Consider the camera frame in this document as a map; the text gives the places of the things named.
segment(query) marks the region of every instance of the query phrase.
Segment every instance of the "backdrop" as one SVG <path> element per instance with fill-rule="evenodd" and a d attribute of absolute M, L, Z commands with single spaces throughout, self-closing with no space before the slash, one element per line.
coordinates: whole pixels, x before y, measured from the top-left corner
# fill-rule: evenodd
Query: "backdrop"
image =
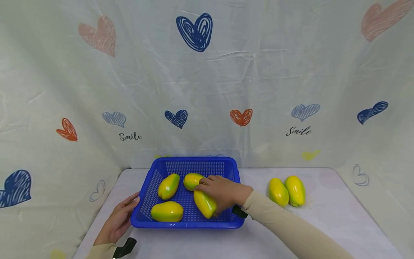
<path fill-rule="evenodd" d="M 70 258 L 123 169 L 184 155 L 331 167 L 414 257 L 413 4 L 2 1 L 4 258 Z"/>

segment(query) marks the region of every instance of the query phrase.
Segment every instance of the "papaya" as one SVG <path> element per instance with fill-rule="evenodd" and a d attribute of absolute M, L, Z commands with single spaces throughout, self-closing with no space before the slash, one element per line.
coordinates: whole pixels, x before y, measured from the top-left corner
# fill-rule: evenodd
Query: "papaya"
<path fill-rule="evenodd" d="M 202 191 L 194 191 L 194 202 L 205 218 L 211 218 L 216 212 L 216 201 Z"/>
<path fill-rule="evenodd" d="M 178 174 L 170 174 L 158 187 L 158 197 L 163 200 L 171 199 L 176 194 L 178 185 L 180 183 L 180 176 Z"/>
<path fill-rule="evenodd" d="M 160 222 L 178 222 L 183 218 L 184 209 L 175 201 L 156 204 L 151 209 L 151 216 Z"/>
<path fill-rule="evenodd" d="M 194 191 L 194 188 L 199 184 L 203 176 L 197 173 L 189 173 L 184 177 L 184 187 L 189 191 Z"/>
<path fill-rule="evenodd" d="M 289 192 L 279 178 L 272 178 L 268 186 L 269 198 L 284 208 L 289 203 Z"/>
<path fill-rule="evenodd" d="M 289 193 L 289 201 L 293 207 L 303 206 L 306 202 L 306 191 L 302 181 L 297 176 L 286 178 L 284 185 Z"/>

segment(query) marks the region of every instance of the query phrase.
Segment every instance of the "pink heart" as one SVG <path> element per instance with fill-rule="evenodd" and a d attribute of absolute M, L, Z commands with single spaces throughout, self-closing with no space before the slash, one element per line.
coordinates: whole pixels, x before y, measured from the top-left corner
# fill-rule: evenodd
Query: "pink heart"
<path fill-rule="evenodd" d="M 413 6 L 414 0 L 398 0 L 385 10 L 376 3 L 366 11 L 362 22 L 361 32 L 368 41 L 373 41 L 378 35 L 399 22 Z"/>
<path fill-rule="evenodd" d="M 93 48 L 115 57 L 115 27 L 111 19 L 100 16 L 98 19 L 98 30 L 87 25 L 79 24 L 79 35 Z"/>

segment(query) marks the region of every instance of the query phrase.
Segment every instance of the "hand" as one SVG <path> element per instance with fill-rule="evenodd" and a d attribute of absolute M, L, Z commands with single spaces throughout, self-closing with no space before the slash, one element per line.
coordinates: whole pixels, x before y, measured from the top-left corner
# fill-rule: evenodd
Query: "hand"
<path fill-rule="evenodd" d="M 216 201 L 216 216 L 235 204 L 243 206 L 253 191 L 253 188 L 250 186 L 235 183 L 219 175 L 210 175 L 208 178 L 202 178 L 200 184 L 194 189 L 204 192 Z"/>
<path fill-rule="evenodd" d="M 127 232 L 131 226 L 132 210 L 140 202 L 139 193 L 129 196 L 113 209 L 96 237 L 94 245 L 116 243 Z"/>

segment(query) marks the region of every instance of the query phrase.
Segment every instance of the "yellow heart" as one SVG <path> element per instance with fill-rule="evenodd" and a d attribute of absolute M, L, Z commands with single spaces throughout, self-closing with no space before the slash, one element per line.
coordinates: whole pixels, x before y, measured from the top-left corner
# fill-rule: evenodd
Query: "yellow heart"
<path fill-rule="evenodd" d="M 53 250 L 50 259 L 66 259 L 66 254 L 60 250 Z"/>
<path fill-rule="evenodd" d="M 154 155 L 154 158 L 155 159 L 157 159 L 157 158 L 160 158 L 160 157 L 172 157 L 172 155 Z"/>
<path fill-rule="evenodd" d="M 320 150 L 316 150 L 315 152 L 303 152 L 302 158 L 306 161 L 311 161 L 313 158 L 315 158 L 320 153 Z"/>

